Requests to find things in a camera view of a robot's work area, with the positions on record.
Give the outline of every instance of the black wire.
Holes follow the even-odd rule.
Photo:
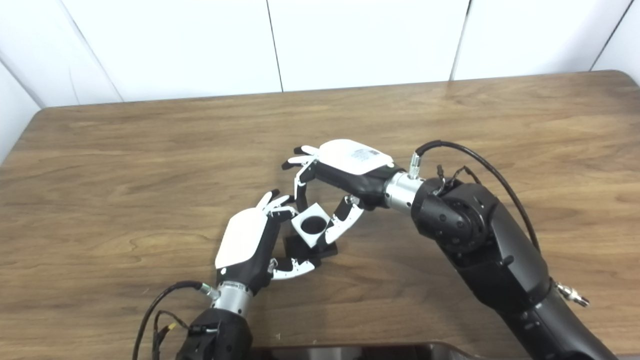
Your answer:
[[[140,328],[138,329],[138,335],[136,336],[136,342],[133,344],[133,355],[131,356],[132,360],[138,360],[138,352],[140,352],[140,343],[142,343],[142,337],[145,334],[145,329],[147,328],[147,323],[149,322],[149,318],[151,314],[154,312],[154,309],[160,303],[165,296],[169,295],[173,290],[184,289],[184,288],[194,288],[199,290],[202,287],[202,282],[200,281],[179,281],[175,284],[169,286],[167,289],[164,289],[163,292],[158,295],[154,301],[149,305],[145,316],[142,317],[142,322],[140,323]]]
[[[489,163],[489,161],[486,161],[482,156],[478,155],[478,153],[474,152],[473,150],[469,149],[468,147],[464,147],[464,146],[462,146],[460,144],[457,144],[457,143],[454,143],[454,142],[444,142],[444,141],[441,141],[441,140],[435,140],[435,141],[428,142],[428,143],[425,143],[424,145],[420,146],[418,149],[415,150],[415,153],[418,156],[422,156],[422,155],[424,155],[425,152],[427,152],[428,150],[433,149],[435,147],[450,147],[452,149],[456,149],[456,150],[459,150],[461,152],[464,152],[465,154],[471,156],[477,162],[482,164],[487,170],[489,170],[489,172],[491,172],[493,174],[493,176],[495,176],[495,178],[498,179],[498,181],[500,181],[500,184],[502,185],[502,187],[504,187],[504,189],[509,194],[509,197],[511,197],[511,200],[513,201],[513,204],[515,204],[516,208],[518,209],[518,212],[520,213],[520,216],[522,217],[522,220],[524,221],[524,225],[526,226],[527,231],[529,232],[529,238],[531,239],[531,243],[533,244],[533,247],[535,247],[536,250],[538,250],[538,252],[540,252],[540,244],[538,243],[538,237],[536,236],[536,231],[534,230],[533,225],[531,224],[531,220],[529,220],[529,216],[528,216],[526,210],[524,209],[524,206],[522,206],[522,203],[520,202],[520,199],[518,199],[518,196],[513,191],[513,189],[511,188],[509,183],[506,181],[506,179],[504,179],[502,174],[500,174],[500,172],[493,165],[491,165],[491,163]]]

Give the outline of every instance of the table surface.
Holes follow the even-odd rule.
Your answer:
[[[43,110],[0,167],[0,358],[128,357],[162,289],[214,281],[228,219],[292,191],[293,170],[280,170],[292,149],[334,138],[404,166],[439,138],[482,154],[528,209],[551,274],[592,301],[572,305],[578,317],[615,353],[640,353],[640,91],[590,72]],[[464,154],[434,150],[422,175],[438,163],[470,165],[509,203]],[[342,194],[313,183],[308,197],[333,209]],[[524,355],[409,218],[366,213],[338,246],[259,293],[255,346],[440,340]],[[159,308],[190,321],[207,304],[183,290]]]

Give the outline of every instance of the robotic arm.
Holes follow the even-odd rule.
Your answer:
[[[266,193],[257,206],[229,220],[215,261],[217,288],[200,289],[212,299],[211,307],[188,327],[176,360],[246,359],[253,341],[245,320],[252,298],[271,279],[302,275],[318,265],[313,259],[271,257],[280,224],[298,214],[286,205],[290,196],[274,199],[278,193]]]
[[[364,209],[391,208],[409,215],[418,232],[436,241],[477,299],[502,317],[534,360],[616,359],[562,297],[583,306],[588,301],[549,276],[539,250],[496,196],[479,183],[462,183],[455,176],[418,177],[421,156],[438,146],[456,147],[472,155],[506,184],[486,160],[456,144],[423,145],[407,172],[380,151],[351,140],[332,140],[307,154],[296,186],[299,178],[303,183],[316,178],[357,197]],[[290,159],[283,167],[299,165],[298,159]],[[530,225],[517,197],[506,188]],[[355,220],[339,225],[349,227]],[[535,240],[532,227],[530,230]]]

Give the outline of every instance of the white wall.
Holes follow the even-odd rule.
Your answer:
[[[473,0],[454,79],[588,71],[630,0]]]
[[[38,110],[40,107],[0,63],[0,163]]]
[[[265,0],[63,0],[124,101],[279,92]]]
[[[0,60],[41,106],[121,101],[57,0],[0,0]]]
[[[269,0],[285,91],[445,81],[468,0]]]
[[[640,84],[640,1],[634,2],[593,70],[620,70]]]
[[[24,90],[10,94],[14,80],[0,79],[0,148],[18,139],[32,102],[587,71],[629,3],[472,0],[467,14],[468,0],[0,0],[0,63],[33,99],[16,100],[24,110],[8,106]],[[640,78],[639,8],[594,69]]]

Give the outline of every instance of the cable connector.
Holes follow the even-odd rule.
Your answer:
[[[199,291],[204,295],[207,295],[208,297],[210,297],[211,301],[216,301],[220,298],[220,291],[212,288],[211,286],[205,284],[204,282],[202,283],[202,287],[200,288]]]
[[[409,163],[409,179],[417,179],[420,177],[420,155],[415,152],[411,155],[411,162]]]
[[[560,295],[562,295],[565,300],[573,301],[577,304],[580,304],[582,307],[589,306],[589,300],[587,300],[586,297],[583,297],[580,294],[578,294],[578,292],[574,288],[562,285],[559,282],[556,282],[554,285],[556,286],[556,289],[558,290]]]

